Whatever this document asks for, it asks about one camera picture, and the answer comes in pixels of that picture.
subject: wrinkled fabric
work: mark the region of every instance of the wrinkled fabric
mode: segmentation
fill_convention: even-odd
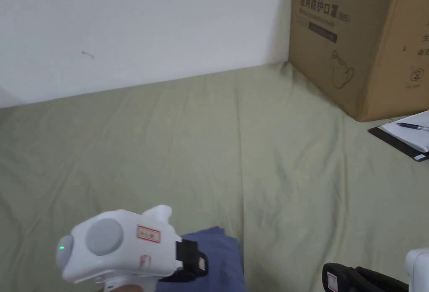
[[[2,289],[96,291],[61,278],[58,240],[157,204],[179,235],[236,238],[248,291],[321,292],[328,261],[406,281],[407,251],[429,245],[429,161],[367,132],[385,122],[356,122],[287,64],[2,109]]]
[[[235,238],[226,236],[217,226],[183,238],[198,242],[198,249],[209,260],[209,273],[192,282],[158,282],[156,292],[246,292],[240,249]]]

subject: hand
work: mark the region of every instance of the hand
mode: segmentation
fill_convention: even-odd
[[[143,292],[143,289],[138,285],[125,285],[118,289],[112,290],[112,292]]]

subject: white device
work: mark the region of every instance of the white device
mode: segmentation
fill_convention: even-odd
[[[168,223],[171,213],[165,205],[141,215],[120,209],[78,224],[57,246],[63,278],[73,283],[94,279],[104,284],[104,292],[124,285],[151,292],[158,280],[168,276],[186,282],[206,275],[207,258],[196,242],[176,234]],[[180,271],[185,273],[183,280],[177,275]]]
[[[408,252],[405,261],[410,284],[409,292],[429,291],[429,249]]]

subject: red label sticker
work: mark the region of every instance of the red label sticker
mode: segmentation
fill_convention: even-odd
[[[161,242],[161,232],[145,226],[137,226],[137,237],[154,243]]]
[[[148,255],[143,255],[140,257],[140,268],[148,269],[150,268],[152,258]]]
[[[331,291],[338,292],[338,282],[337,277],[328,272],[328,288]]]

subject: white wall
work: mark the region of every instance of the white wall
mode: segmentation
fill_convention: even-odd
[[[290,0],[0,0],[0,107],[285,60],[289,22]]]

